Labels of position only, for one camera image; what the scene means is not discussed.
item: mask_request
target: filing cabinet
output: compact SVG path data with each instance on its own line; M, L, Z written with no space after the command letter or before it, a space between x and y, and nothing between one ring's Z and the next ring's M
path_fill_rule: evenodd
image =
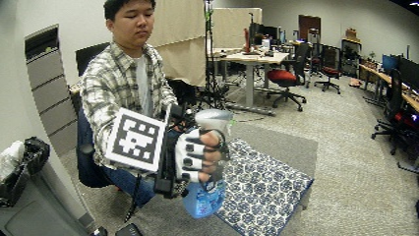
M27 67L44 130L58 156L76 147L77 117L65 81L57 25L25 38Z

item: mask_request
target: white t-shirt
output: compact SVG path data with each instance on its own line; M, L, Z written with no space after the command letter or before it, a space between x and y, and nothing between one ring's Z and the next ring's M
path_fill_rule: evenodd
M144 55L136 58L136 82L138 84L138 92L141 99L142 115L152 117L153 115L153 100L152 100L152 87L148 82L145 72L145 58Z

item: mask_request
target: white wall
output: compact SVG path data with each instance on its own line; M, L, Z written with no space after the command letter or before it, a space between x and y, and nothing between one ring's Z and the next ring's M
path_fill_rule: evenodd
M253 7L253 0L213 0L211 6L214 8L251 8Z
M382 0L214 0L215 7L262 8L263 24L282 27L291 39L298 30L298 15L322 19L322 43L340 47L347 28L358 31L362 40L362 55L371 51L380 61L382 54L406 56L419 63L419 17L390 1Z
M25 26L21 21L25 13L19 6L19 1L0 0L0 151L13 141L24 141L32 136L49 144L31 92L25 63ZM42 174L64 206L78 219L86 211L53 149Z
M64 73L69 85L78 81L74 51L112 39L105 27L104 3L104 0L19 0L24 36L58 24Z

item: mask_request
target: plaid shirt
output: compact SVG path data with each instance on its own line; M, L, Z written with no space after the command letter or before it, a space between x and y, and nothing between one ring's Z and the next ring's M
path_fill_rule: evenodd
M162 71L162 59L148 44L142 47L145 70L152 89L153 117L177 99ZM109 134L120 108L141 113L136 62L112 42L104 52L92 60L81 81L82 108L93 130L96 162L116 168L104 158Z

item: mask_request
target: black bag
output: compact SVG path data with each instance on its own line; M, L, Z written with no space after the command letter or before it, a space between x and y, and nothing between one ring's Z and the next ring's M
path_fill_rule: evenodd
M32 175L42 170L49 158L49 145L37 137L25 140L21 164L0 183L0 207L12 207L21 197Z

